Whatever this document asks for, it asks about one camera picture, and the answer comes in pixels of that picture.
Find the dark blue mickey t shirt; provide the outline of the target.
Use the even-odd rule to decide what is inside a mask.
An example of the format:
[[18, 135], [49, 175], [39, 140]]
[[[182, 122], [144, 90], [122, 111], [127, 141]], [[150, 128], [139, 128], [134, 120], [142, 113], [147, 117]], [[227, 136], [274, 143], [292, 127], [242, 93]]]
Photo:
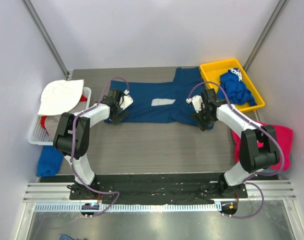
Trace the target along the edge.
[[204, 80], [198, 67], [175, 70], [173, 81], [162, 83], [129, 82], [129, 95], [133, 103], [126, 109], [129, 115], [122, 123], [178, 122], [197, 126], [191, 115], [195, 112], [186, 99], [190, 91]]

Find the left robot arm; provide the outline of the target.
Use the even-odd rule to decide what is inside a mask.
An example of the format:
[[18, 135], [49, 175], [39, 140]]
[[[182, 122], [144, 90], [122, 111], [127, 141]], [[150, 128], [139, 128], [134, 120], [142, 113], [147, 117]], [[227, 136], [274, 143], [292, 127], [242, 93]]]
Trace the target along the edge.
[[92, 200], [100, 194], [97, 176], [87, 156], [90, 129], [105, 120], [119, 124], [129, 115], [126, 108], [133, 102], [128, 89], [111, 88], [93, 106], [77, 113], [64, 112], [60, 116], [53, 146], [68, 161], [74, 174], [74, 184], [67, 186], [71, 197]]

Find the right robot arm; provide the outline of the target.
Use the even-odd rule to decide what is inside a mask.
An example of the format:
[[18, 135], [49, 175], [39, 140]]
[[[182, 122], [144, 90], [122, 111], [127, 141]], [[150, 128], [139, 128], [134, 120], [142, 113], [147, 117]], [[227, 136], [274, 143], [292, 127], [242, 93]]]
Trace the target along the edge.
[[220, 121], [240, 138], [239, 161], [218, 180], [217, 190], [222, 197], [234, 195], [246, 180], [277, 165], [282, 159], [275, 128], [251, 120], [227, 99], [219, 99], [214, 89], [189, 96], [186, 102], [193, 106], [191, 117], [202, 131]]

